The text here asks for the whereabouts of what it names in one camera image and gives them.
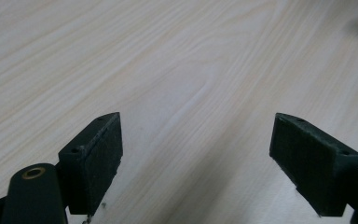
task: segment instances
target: wood grain surface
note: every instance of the wood grain surface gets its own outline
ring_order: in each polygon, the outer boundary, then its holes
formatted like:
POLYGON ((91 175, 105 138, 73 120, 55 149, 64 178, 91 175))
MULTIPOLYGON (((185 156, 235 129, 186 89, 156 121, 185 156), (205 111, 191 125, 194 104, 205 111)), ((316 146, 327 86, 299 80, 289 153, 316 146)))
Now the wood grain surface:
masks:
POLYGON ((0 0, 0 197, 116 111, 91 223, 349 223, 317 216, 269 141, 283 112, 358 150, 358 1, 0 0))

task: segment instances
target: wooden table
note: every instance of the wooden table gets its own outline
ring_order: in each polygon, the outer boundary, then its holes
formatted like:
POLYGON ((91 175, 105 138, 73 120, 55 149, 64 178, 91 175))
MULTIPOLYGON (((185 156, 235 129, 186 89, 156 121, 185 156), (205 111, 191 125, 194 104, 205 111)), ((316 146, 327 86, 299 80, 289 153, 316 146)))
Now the wooden table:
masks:
POLYGON ((283 112, 358 150, 358 1, 0 0, 0 197, 115 111, 124 157, 92 223, 349 223, 317 216, 269 141, 283 112))

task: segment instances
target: light wood surface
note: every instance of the light wood surface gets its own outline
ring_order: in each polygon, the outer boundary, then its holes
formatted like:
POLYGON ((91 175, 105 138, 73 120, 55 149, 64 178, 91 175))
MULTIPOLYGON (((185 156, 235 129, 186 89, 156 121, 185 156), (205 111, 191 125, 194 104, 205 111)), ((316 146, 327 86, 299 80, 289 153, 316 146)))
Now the light wood surface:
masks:
POLYGON ((0 0, 0 197, 116 111, 91 223, 349 223, 316 215, 269 140, 283 112, 358 150, 358 1, 0 0))

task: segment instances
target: brass insert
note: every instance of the brass insert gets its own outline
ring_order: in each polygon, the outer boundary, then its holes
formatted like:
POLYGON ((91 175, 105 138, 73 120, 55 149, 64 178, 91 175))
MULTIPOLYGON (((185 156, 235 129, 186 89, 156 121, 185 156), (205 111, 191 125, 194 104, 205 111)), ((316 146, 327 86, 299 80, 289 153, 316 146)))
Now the brass insert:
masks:
POLYGON ((22 174, 22 179, 27 179, 27 180, 34 179, 34 178, 41 176, 45 172, 46 172, 45 168, 35 167, 35 168, 32 168, 32 169, 24 172, 24 174, 22 174))

